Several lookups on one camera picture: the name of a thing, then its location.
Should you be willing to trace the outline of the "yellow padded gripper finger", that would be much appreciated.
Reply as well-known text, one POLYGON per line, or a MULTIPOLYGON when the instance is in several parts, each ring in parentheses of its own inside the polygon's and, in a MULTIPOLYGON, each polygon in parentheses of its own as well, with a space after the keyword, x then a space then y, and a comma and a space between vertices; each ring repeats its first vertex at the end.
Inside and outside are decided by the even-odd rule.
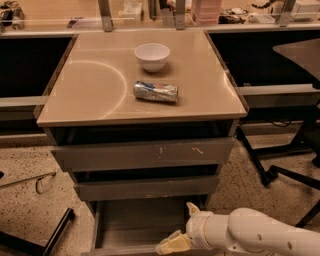
POLYGON ((182 233, 180 230, 173 232, 156 246, 156 252, 159 255, 185 252, 190 249, 191 241, 189 236, 186 233, 182 233))

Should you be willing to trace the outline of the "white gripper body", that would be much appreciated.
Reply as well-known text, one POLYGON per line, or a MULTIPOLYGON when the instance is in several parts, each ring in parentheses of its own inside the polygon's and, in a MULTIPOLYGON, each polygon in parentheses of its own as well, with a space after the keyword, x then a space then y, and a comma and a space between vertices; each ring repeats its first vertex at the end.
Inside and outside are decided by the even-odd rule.
POLYGON ((195 204, 186 203, 189 211, 189 220, 186 224, 186 234, 191 241, 193 248, 210 249, 205 236, 205 225, 207 219, 213 215, 210 211, 201 211, 195 204))

